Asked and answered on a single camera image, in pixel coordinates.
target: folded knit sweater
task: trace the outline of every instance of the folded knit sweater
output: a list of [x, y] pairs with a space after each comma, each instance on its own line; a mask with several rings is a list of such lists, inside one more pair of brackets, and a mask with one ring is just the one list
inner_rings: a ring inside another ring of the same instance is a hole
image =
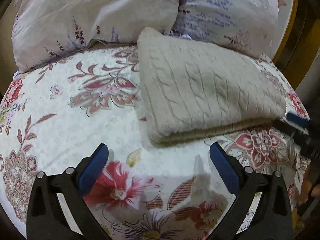
[[138, 57], [154, 142], [230, 133], [285, 114], [284, 97], [248, 56], [146, 27], [138, 39]]

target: silver screw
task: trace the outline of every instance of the silver screw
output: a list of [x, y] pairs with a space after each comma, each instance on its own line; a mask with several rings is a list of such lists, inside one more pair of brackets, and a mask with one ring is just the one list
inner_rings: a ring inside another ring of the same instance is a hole
[[43, 172], [43, 171], [41, 171], [41, 172], [39, 172], [39, 173], [37, 174], [37, 177], [38, 177], [39, 179], [41, 179], [43, 176], [44, 176], [44, 172]]
[[280, 178], [282, 176], [281, 172], [280, 171], [275, 171], [275, 176]]
[[253, 168], [251, 168], [250, 166], [246, 166], [246, 167], [244, 168], [244, 171], [245, 171], [246, 173], [253, 173]]
[[72, 174], [74, 171], [75, 171], [74, 168], [69, 167], [69, 168], [66, 169], [66, 174]]

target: mattress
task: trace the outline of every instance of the mattress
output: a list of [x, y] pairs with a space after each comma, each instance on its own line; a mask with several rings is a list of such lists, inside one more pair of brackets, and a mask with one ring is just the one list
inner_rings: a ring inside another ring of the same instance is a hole
[[[282, 73], [253, 61], [285, 97], [287, 112], [308, 118]], [[271, 127], [178, 144], [153, 145], [147, 137], [136, 46], [81, 51], [16, 76], [0, 105], [0, 203], [26, 236], [28, 200], [37, 172], [62, 173], [100, 143], [109, 160], [85, 202], [113, 239], [199, 239], [228, 211], [230, 194], [210, 161], [218, 142], [227, 154], [257, 172], [282, 172], [291, 208], [297, 205], [309, 164], [292, 139]], [[261, 197], [257, 193], [239, 232]], [[70, 227], [72, 216], [62, 196]]]

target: white floral pillow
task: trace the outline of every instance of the white floral pillow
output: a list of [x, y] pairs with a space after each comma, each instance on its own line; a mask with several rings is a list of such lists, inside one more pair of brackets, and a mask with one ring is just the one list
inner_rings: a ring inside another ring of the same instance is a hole
[[14, 58], [21, 72], [69, 56], [92, 39], [136, 43], [150, 26], [169, 32], [178, 0], [17, 0]]
[[179, 0], [174, 33], [212, 42], [254, 58], [271, 46], [278, 0]]

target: blue gripper pad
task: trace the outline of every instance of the blue gripper pad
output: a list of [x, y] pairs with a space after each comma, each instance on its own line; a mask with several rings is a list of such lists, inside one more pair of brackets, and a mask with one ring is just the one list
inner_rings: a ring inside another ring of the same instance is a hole
[[210, 159], [219, 172], [224, 184], [231, 194], [238, 195], [240, 193], [239, 177], [228, 161], [228, 155], [220, 147], [218, 143], [210, 146]]
[[297, 125], [299, 125], [302, 128], [306, 128], [309, 125], [309, 120], [301, 118], [300, 116], [297, 116], [293, 113], [287, 113], [286, 115], [287, 120], [296, 123]]
[[109, 150], [105, 144], [100, 144], [92, 154], [91, 161], [78, 180], [78, 192], [82, 196], [88, 195], [93, 188], [100, 172], [109, 158]]

